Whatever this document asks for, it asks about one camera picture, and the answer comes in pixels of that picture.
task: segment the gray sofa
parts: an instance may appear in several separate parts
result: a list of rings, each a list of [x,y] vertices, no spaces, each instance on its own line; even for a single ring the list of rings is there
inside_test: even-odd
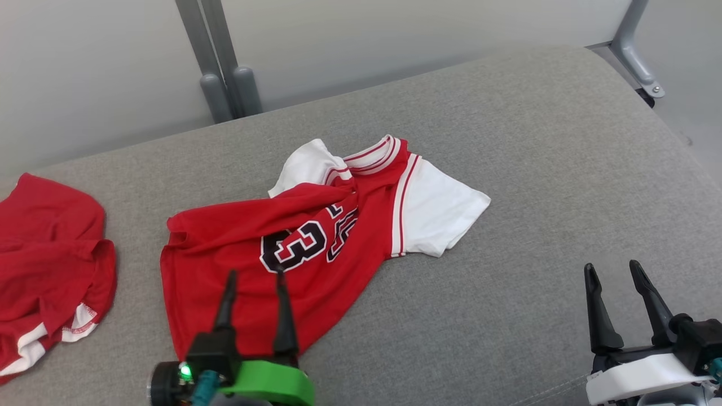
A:
[[[606,62],[537,48],[35,171],[104,206],[118,289],[89,337],[0,386],[0,404],[145,404],[174,359],[166,219],[266,196],[313,138],[344,154],[384,134],[492,204],[440,259],[386,262],[301,358],[318,405],[585,405],[586,262],[627,345],[651,337],[629,259],[674,313],[722,316],[722,191]]]

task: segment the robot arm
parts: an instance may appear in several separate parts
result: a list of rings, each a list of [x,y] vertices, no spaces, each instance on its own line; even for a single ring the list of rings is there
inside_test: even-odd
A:
[[[185,362],[159,363],[148,384],[151,406],[208,406],[217,394],[242,405],[313,406],[313,385],[298,368],[298,341],[284,273],[277,272],[279,321],[274,356],[248,359],[235,346],[231,309],[236,272],[230,271],[213,330],[196,335]]]
[[[652,345],[624,348],[601,298],[592,264],[584,267],[589,337],[594,361],[587,378],[590,405],[706,405],[722,397],[722,324],[672,316],[637,261],[630,261],[637,292],[652,324]]]

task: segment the folded red garment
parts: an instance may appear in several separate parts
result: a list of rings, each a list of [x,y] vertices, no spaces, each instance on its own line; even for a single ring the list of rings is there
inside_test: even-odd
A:
[[[116,253],[104,222],[92,197],[28,173],[0,202],[0,384],[108,312]]]

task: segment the red stripe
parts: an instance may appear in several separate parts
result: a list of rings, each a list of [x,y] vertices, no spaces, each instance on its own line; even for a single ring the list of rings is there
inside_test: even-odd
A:
[[[409,175],[406,177],[406,182],[404,183],[404,190],[401,191],[401,203],[399,203],[399,254],[402,254],[404,251],[404,197],[406,197],[406,187],[409,185],[409,180],[411,179],[411,175],[414,173],[414,168],[416,167],[416,162],[419,161],[419,155],[414,158],[414,163],[411,165],[411,170],[409,171]]]
[[[374,148],[373,150],[368,151],[368,152],[364,152],[364,153],[362,153],[361,155],[359,155],[359,156],[357,156],[357,157],[351,155],[352,157],[347,158],[347,159],[344,159],[344,160],[345,160],[346,162],[349,162],[350,160],[357,160],[357,159],[359,159],[359,158],[363,158],[363,157],[365,157],[366,155],[369,155],[371,152],[374,152],[374,151],[378,150],[379,148],[383,147],[383,146],[386,145],[387,143],[388,143],[388,138],[386,139],[386,141],[382,142],[381,145],[378,145],[378,146],[377,146],[376,148]]]
[[[381,162],[376,161],[370,165],[362,166],[361,168],[354,168],[354,170],[355,171],[366,171],[366,170],[376,169],[379,166],[383,166],[383,164],[385,164],[386,161],[388,161],[391,157],[394,156],[394,154],[393,154],[394,148],[396,148],[396,138],[393,139],[393,144],[391,145],[391,153],[388,154],[385,158],[382,158],[383,160]]]

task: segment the red shirt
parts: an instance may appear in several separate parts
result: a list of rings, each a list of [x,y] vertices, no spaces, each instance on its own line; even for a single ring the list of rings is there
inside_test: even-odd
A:
[[[391,136],[344,159],[320,140],[294,152],[270,199],[201,207],[168,220],[161,256],[173,344],[183,358],[209,331],[230,269],[244,355],[271,355],[276,277],[285,269],[301,352],[343,317],[381,263],[440,256],[488,206]]]
[[[92,197],[30,174],[0,202],[0,384],[56,342],[92,332],[113,303],[116,254]]]

